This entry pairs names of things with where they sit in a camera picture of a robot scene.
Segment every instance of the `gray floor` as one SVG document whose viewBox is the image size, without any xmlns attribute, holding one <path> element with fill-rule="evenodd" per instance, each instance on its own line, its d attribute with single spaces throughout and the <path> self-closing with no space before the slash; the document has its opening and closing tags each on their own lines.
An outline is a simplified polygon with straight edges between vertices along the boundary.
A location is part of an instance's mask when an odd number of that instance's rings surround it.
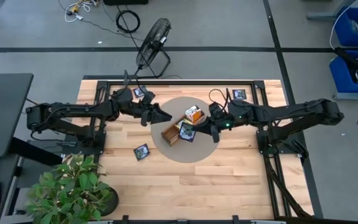
<svg viewBox="0 0 358 224">
<path fill-rule="evenodd" d="M 73 3 L 62 0 L 64 6 Z M 329 47 L 332 23 L 307 21 L 308 11 L 334 9 L 339 0 L 270 0 L 282 47 Z M 142 25 L 143 38 L 159 17 L 172 23 L 166 46 L 273 47 L 261 0 L 150 0 L 129 6 Z M 115 7 L 107 7 L 115 16 Z M 57 1 L 7 0 L 0 12 L 0 47 L 133 47 L 130 39 L 83 22 L 66 23 Z M 116 30 L 102 8 L 82 13 L 86 20 Z M 170 52 L 165 75 L 183 78 L 281 79 L 276 53 Z M 30 72 L 29 98 L 37 102 L 74 102 L 83 75 L 133 73 L 135 52 L 0 53 L 0 73 Z M 284 53 L 296 102 L 331 99 L 336 91 L 330 53 Z M 153 62 L 159 70 L 162 58 Z M 150 74 L 148 70 L 142 75 Z M 339 101 L 345 119 L 337 126 L 305 131 L 325 218 L 358 220 L 358 101 Z M 29 138 L 22 116 L 15 135 Z M 45 138 L 63 138 L 43 133 Z"/>
</svg>

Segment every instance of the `wooden tabletop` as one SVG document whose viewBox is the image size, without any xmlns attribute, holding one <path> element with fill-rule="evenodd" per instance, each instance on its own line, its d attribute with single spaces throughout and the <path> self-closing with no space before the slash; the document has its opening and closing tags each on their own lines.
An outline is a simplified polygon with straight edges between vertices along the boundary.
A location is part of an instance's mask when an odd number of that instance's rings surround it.
<svg viewBox="0 0 358 224">
<path fill-rule="evenodd" d="M 269 105 L 286 105 L 280 80 L 264 81 Z M 78 104 L 93 104 L 97 82 L 81 82 Z M 111 91 L 120 87 L 114 86 Z M 226 87 L 245 89 L 246 100 L 253 103 L 249 86 L 149 85 L 147 89 L 156 94 L 154 102 L 161 105 L 178 96 L 191 96 L 210 104 L 208 93 L 213 88 L 223 91 Z M 218 91 L 212 92 L 211 98 L 224 103 Z M 83 126 L 89 124 L 89 119 L 76 118 L 73 122 Z M 150 125 L 141 126 L 139 119 L 120 115 L 117 121 L 106 124 L 100 172 L 107 175 L 101 177 L 102 181 L 117 190 L 119 206 L 104 219 L 120 220 L 123 215 L 129 215 L 131 220 L 230 220 L 233 215 L 244 220 L 273 218 L 255 127 L 223 131 L 217 149 L 209 157 L 187 164 L 162 155 L 153 143 Z M 133 149 L 145 143 L 150 155 L 137 161 Z M 300 159 L 295 154 L 282 154 L 280 158 L 288 190 L 306 212 L 313 214 Z M 277 188 L 276 194 L 280 214 L 284 215 Z"/>
</svg>

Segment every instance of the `black fan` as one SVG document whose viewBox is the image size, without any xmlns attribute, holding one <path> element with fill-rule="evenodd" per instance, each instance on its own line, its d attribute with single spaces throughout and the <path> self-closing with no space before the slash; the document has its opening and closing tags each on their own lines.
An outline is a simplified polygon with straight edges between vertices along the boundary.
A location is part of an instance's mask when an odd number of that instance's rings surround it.
<svg viewBox="0 0 358 224">
<path fill-rule="evenodd" d="M 136 64 L 138 66 L 138 69 L 135 72 L 135 75 L 139 70 L 147 68 L 153 62 L 155 56 L 161 51 L 168 59 L 168 62 L 165 65 L 164 69 L 159 75 L 157 75 L 156 78 L 162 76 L 168 65 L 171 63 L 171 58 L 163 49 L 164 43 L 167 41 L 167 36 L 170 29 L 171 23 L 168 19 L 161 18 L 154 24 L 153 28 L 150 30 L 150 32 L 144 39 L 143 44 L 139 49 L 139 53 L 137 54 Z"/>
</svg>

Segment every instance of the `potted plant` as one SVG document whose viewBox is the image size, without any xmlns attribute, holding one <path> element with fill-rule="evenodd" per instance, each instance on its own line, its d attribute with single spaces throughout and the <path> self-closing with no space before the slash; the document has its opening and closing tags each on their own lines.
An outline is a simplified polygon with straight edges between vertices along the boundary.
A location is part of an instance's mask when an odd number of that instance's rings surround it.
<svg viewBox="0 0 358 224">
<path fill-rule="evenodd" d="M 118 206 L 118 194 L 99 181 L 93 156 L 72 155 L 40 176 L 29 191 L 26 208 L 36 224 L 83 224 L 100 221 Z"/>
</svg>

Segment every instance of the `blue storage bin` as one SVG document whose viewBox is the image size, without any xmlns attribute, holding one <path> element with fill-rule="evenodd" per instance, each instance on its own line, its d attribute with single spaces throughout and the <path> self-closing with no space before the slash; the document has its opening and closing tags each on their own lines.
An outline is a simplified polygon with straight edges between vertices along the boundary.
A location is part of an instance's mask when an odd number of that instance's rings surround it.
<svg viewBox="0 0 358 224">
<path fill-rule="evenodd" d="M 358 58 L 358 50 L 347 50 L 346 52 L 350 56 Z M 358 84 L 353 82 L 346 62 L 341 57 L 336 57 L 329 67 L 339 93 L 358 93 Z"/>
<path fill-rule="evenodd" d="M 358 8 L 348 9 L 337 21 L 335 31 L 339 42 L 343 46 L 358 47 L 358 33 L 355 33 L 352 28 L 350 19 L 358 21 Z"/>
</svg>

